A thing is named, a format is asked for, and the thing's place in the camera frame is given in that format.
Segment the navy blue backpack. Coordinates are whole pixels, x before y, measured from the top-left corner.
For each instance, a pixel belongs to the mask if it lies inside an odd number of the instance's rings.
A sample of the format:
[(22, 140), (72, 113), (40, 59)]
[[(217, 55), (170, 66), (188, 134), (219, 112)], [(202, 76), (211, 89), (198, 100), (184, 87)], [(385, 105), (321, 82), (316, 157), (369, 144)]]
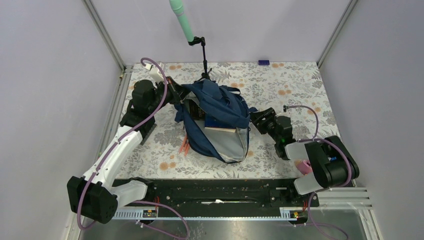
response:
[[(244, 161), (249, 150), (250, 114), (257, 109), (248, 106), (238, 88), (218, 85), (208, 79), (182, 84), (182, 88), (187, 95), (174, 106), (175, 121), (183, 123), (191, 149), (227, 164)], [(196, 120), (190, 102), (205, 113), (205, 118), (227, 125), (231, 131), (209, 129), (206, 119)]]

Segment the blue Animal Farm book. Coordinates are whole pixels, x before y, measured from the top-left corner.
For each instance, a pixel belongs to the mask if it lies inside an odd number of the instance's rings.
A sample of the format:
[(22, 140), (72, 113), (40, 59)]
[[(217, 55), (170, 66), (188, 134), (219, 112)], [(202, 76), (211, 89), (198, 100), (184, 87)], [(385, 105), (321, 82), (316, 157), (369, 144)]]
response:
[(219, 121), (210, 114), (205, 114), (204, 128), (207, 130), (235, 133), (236, 128), (225, 122)]

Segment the Three Days to See book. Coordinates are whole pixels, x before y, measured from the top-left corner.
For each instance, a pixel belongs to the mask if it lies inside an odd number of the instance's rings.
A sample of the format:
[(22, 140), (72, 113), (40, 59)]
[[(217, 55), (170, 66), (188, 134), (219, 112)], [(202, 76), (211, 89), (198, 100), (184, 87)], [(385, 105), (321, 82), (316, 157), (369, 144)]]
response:
[(188, 100), (188, 108), (190, 116), (194, 121), (204, 121), (206, 112), (192, 99)]

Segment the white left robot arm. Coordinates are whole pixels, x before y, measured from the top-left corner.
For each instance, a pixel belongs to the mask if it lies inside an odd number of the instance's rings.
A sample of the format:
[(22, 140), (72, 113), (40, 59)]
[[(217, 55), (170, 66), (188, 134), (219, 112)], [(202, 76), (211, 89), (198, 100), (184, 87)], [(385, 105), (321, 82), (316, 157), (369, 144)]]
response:
[(81, 177), (71, 177), (67, 183), (72, 212), (79, 218), (106, 224), (117, 209), (134, 201), (144, 206), (154, 202), (155, 192), (149, 188), (149, 180), (130, 178), (117, 186), (114, 182), (126, 159), (155, 128), (155, 111), (178, 103), (184, 94), (184, 89), (170, 76), (165, 82), (143, 79), (135, 83), (126, 113), (108, 147), (89, 170)]

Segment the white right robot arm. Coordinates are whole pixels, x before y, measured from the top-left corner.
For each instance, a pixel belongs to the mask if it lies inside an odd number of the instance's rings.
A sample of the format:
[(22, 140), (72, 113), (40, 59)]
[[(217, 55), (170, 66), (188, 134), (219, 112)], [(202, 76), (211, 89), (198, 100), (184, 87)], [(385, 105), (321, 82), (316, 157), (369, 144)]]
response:
[(274, 140), (278, 157), (309, 162), (311, 172), (294, 180), (293, 188), (286, 193), (287, 201), (293, 206), (301, 205), (307, 194), (346, 186), (360, 175), (357, 163), (336, 135), (296, 140), (291, 118), (277, 115), (273, 108), (251, 112), (250, 121), (262, 135)]

